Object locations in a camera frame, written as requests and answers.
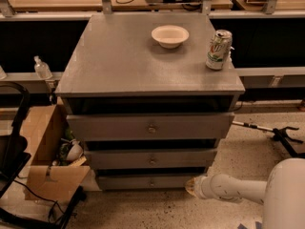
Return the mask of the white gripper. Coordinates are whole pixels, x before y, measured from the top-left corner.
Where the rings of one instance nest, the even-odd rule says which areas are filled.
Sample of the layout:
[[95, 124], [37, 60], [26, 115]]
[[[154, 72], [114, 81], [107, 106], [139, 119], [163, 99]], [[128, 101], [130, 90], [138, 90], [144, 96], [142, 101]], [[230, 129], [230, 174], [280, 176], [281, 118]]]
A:
[[240, 180], [228, 175], [199, 176], [189, 179], [185, 184], [186, 191], [200, 199], [216, 199], [232, 203], [240, 203], [238, 193]]

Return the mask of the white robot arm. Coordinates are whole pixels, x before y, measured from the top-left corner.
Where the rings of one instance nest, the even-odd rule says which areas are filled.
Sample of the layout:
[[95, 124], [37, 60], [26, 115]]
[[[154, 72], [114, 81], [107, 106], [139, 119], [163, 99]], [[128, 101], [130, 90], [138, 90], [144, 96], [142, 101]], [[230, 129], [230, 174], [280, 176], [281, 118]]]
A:
[[242, 180], [225, 174], [193, 177], [186, 191], [199, 199], [263, 206], [261, 229], [305, 229], [305, 159], [288, 158], [272, 169], [266, 181]]

